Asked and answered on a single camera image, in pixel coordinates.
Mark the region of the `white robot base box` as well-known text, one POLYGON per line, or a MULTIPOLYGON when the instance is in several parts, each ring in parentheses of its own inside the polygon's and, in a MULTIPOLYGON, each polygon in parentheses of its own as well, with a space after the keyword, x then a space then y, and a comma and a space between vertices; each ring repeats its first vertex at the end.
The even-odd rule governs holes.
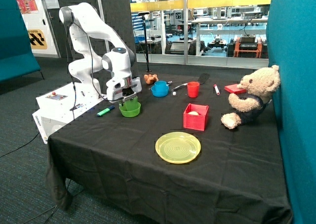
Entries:
POLYGON ((36 98, 39 109, 33 113, 34 122, 45 144, 48 137, 106 98, 94 87, 69 83, 36 98), (83 107, 70 111, 77 104, 83 107))

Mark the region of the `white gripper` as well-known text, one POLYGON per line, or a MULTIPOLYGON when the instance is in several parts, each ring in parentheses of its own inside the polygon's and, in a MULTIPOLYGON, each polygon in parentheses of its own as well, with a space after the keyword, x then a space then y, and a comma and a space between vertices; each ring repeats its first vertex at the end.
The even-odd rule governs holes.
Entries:
POLYGON ((124 101, 131 100, 142 91, 140 77, 113 77, 106 83, 106 100, 109 102, 119 101, 119 106, 124 105, 124 101))

